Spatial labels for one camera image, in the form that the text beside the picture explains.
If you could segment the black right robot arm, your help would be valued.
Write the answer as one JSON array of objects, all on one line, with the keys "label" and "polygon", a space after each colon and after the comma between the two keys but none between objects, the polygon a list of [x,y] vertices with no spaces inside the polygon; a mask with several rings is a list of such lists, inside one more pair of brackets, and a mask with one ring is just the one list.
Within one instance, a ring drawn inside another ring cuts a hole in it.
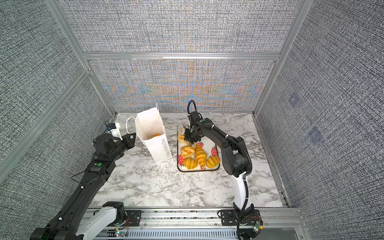
[{"label": "black right robot arm", "polygon": [[251,214],[254,205],[249,199],[247,176],[252,172],[253,166],[245,141],[241,137],[235,138],[223,132],[210,119],[202,118],[196,111],[189,113],[188,118],[190,126],[185,130],[185,140],[192,144],[207,137],[221,149],[222,165],[233,180],[235,214],[238,219]]}]

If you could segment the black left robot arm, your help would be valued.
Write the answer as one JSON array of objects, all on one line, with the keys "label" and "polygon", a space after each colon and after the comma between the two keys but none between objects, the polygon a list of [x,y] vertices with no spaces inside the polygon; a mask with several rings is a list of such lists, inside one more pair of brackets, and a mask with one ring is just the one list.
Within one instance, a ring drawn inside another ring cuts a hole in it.
[{"label": "black left robot arm", "polygon": [[115,161],[123,157],[124,152],[135,146],[136,134],[126,134],[121,138],[111,134],[102,134],[93,140],[95,152],[84,171],[79,186],[70,199],[45,228],[37,228],[31,240],[80,239],[76,231],[88,206],[98,190],[110,177],[116,167]]}]

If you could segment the striped bread roll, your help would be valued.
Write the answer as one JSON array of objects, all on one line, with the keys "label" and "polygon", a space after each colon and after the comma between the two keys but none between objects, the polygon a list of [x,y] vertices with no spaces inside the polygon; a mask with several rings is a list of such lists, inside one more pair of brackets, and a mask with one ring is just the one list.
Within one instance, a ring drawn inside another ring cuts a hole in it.
[{"label": "striped bread roll", "polygon": [[184,143],[185,142],[185,136],[184,135],[178,135],[178,141],[180,142],[180,143]]}]

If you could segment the white paper gift bag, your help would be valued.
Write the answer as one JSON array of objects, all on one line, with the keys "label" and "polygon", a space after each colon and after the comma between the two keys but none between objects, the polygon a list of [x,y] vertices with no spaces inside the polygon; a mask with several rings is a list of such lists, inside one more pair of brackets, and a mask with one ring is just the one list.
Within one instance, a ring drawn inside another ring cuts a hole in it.
[{"label": "white paper gift bag", "polygon": [[149,150],[157,165],[173,157],[158,103],[156,103],[154,108],[140,112],[135,117],[129,117],[126,120],[126,131],[128,134],[128,121],[130,119],[134,119],[137,137]]}]

